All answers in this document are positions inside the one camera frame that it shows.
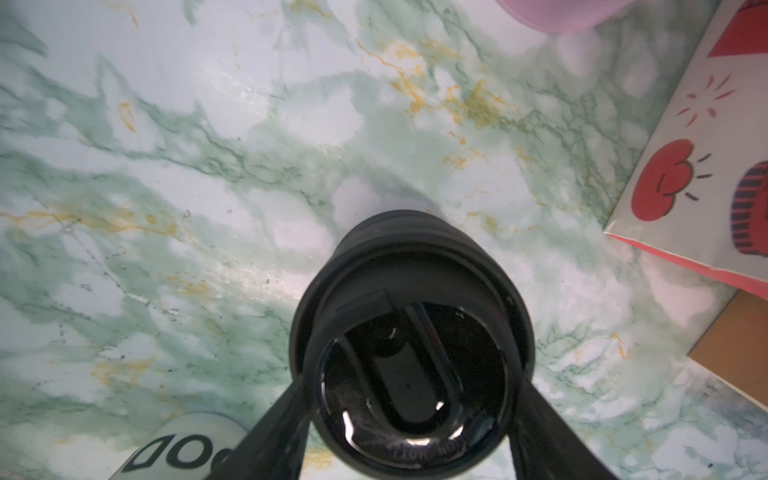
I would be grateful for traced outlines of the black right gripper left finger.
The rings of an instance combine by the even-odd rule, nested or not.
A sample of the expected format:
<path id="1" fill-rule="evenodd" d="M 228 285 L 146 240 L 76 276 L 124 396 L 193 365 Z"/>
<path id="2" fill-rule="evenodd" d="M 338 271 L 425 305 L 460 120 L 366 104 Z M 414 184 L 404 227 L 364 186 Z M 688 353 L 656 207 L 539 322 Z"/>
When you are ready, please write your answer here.
<path id="1" fill-rule="evenodd" d="M 300 375 L 207 479 L 298 479 L 309 424 L 305 378 Z"/>

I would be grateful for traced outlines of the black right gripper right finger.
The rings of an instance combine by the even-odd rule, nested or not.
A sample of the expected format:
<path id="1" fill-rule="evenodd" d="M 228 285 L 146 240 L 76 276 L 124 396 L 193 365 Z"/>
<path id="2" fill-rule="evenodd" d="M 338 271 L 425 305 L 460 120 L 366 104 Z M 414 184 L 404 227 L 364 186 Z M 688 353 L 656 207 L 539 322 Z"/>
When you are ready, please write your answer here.
<path id="1" fill-rule="evenodd" d="M 508 437 L 518 479 L 616 480 L 527 379 L 516 394 Z"/>

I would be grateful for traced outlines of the white paper coffee cup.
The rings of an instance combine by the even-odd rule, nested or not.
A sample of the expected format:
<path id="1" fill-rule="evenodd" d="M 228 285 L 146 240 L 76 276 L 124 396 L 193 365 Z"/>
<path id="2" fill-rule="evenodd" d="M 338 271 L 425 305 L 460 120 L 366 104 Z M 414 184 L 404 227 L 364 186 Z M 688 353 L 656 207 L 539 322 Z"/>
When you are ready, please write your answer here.
<path id="1" fill-rule="evenodd" d="M 219 414 L 176 417 L 139 447 L 111 479 L 204 479 L 245 434 L 242 426 Z"/>

